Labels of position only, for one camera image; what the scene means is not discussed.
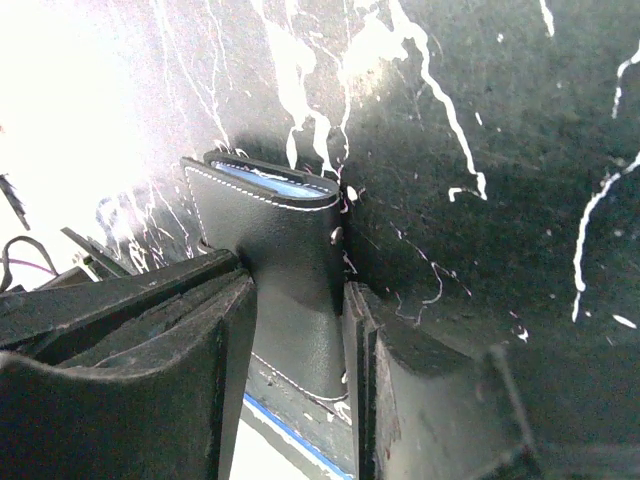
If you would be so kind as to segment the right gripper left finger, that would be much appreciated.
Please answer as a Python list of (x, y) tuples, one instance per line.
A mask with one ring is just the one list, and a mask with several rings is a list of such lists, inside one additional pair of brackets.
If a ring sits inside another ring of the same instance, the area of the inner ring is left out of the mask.
[(216, 251), (1, 297), (5, 479), (226, 479), (257, 299)]

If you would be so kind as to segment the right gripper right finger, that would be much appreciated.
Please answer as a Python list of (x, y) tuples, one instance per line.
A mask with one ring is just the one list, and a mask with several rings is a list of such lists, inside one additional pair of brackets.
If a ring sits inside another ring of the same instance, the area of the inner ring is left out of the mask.
[(537, 479), (494, 360), (476, 361), (344, 287), (343, 338), (359, 479)]

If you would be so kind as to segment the black leather card holder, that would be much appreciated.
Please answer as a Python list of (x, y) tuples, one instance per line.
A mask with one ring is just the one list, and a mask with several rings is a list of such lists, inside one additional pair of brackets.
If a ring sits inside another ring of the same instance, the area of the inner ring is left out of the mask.
[(181, 167), (202, 247), (232, 252), (256, 286), (254, 355), (309, 396), (344, 396), (338, 184), (215, 151)]

